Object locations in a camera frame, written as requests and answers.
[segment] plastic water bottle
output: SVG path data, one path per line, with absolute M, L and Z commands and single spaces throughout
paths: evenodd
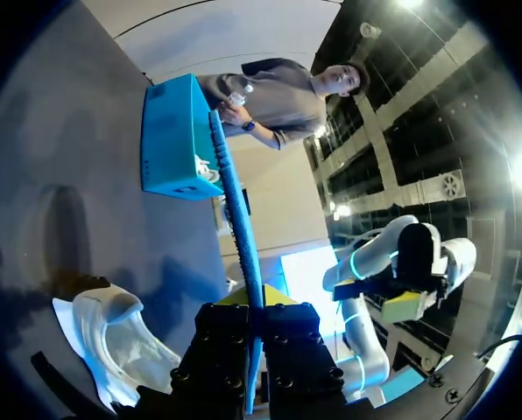
M 230 103 L 233 103 L 237 107 L 242 107 L 243 105 L 245 105 L 245 101 L 247 100 L 245 94 L 250 94 L 251 92 L 253 92 L 253 86 L 248 83 L 247 85 L 245 85 L 243 90 L 245 91 L 244 94 L 232 92 L 228 97 Z

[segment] gray t-shirt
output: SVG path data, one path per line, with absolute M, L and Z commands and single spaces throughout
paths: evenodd
M 245 108 L 251 117 L 272 130 L 279 148 L 313 134 L 325 124 L 325 101 L 315 94 L 311 74 L 290 59 L 264 59 L 242 65 L 243 74 L 198 76 L 208 105 L 214 109 L 232 92 L 246 94 Z M 226 136 L 243 134 L 240 127 L 224 124 Z

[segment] man's hand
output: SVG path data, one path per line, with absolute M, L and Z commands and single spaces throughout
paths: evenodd
M 245 107 L 238 107 L 227 101 L 218 104 L 218 114 L 220 114 L 220 119 L 223 122 L 237 127 L 243 127 L 245 124 L 250 123 L 251 120 L 253 120 Z

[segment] black cable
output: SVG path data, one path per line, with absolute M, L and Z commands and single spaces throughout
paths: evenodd
M 488 353 L 492 352 L 497 347 L 502 346 L 505 343 L 508 343 L 509 341 L 521 341 L 521 340 L 522 340 L 522 334 L 511 335 L 509 337 L 506 337 L 505 339 L 500 339 L 496 343 L 493 343 L 490 346 L 488 346 L 487 348 L 485 348 L 480 354 L 478 354 L 477 359 L 482 359 Z

